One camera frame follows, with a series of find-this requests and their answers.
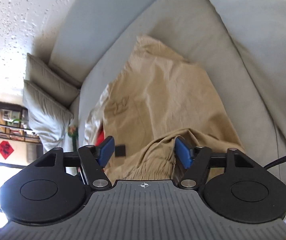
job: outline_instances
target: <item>wrinkled fabric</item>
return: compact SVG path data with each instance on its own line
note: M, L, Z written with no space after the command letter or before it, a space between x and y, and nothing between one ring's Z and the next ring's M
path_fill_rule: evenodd
M235 44L208 0L156 0L126 28L82 85L80 146L84 145L89 112L124 68L141 33L162 41L207 72L251 159L265 166L286 155L286 140L278 132ZM286 164L269 171L286 183Z
M216 152L244 151L206 71L148 36L138 38L90 112L84 144L96 140L101 125L126 146L126 157L112 156L105 167L112 182L172 178L177 136Z

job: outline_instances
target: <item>beige pillow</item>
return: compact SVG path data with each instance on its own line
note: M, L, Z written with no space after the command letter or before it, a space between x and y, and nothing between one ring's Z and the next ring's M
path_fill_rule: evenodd
M43 61L29 53L25 79L36 84L66 107L69 107L80 93L76 87L55 74Z
M64 70L62 70L59 66L55 65L52 62L49 62L49 68L54 71L56 74L58 74L61 78L63 78L66 82L72 84L76 88L81 88L82 82L76 80L72 76L70 76L68 73L66 73Z
M28 109L28 124L39 135L46 151L63 140L73 114L37 85L24 80L23 104Z

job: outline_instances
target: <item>gray sofa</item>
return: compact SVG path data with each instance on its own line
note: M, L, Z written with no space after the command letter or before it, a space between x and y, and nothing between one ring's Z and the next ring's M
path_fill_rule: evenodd
M250 60L255 55L242 47L237 37L230 36L209 0L75 1L59 32L49 66L81 88L70 106L79 127L80 146L89 112L121 71L136 36L142 33L161 40L207 71L252 159L266 165L286 155L286 117L276 124L280 119L271 113L278 112L266 104L264 90L258 90L262 87L249 74L255 77L255 71L262 68ZM70 139L66 137L61 146L70 150ZM286 183L286 163L270 172Z

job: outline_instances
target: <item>gray gripper base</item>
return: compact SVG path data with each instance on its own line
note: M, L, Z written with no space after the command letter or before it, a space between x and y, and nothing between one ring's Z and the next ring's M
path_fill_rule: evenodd
M227 220L197 192L179 189L170 180L118 181L111 190L93 193L79 213L60 223L9 222L0 230L0 240L23 239L284 240L286 224L281 219L264 224Z

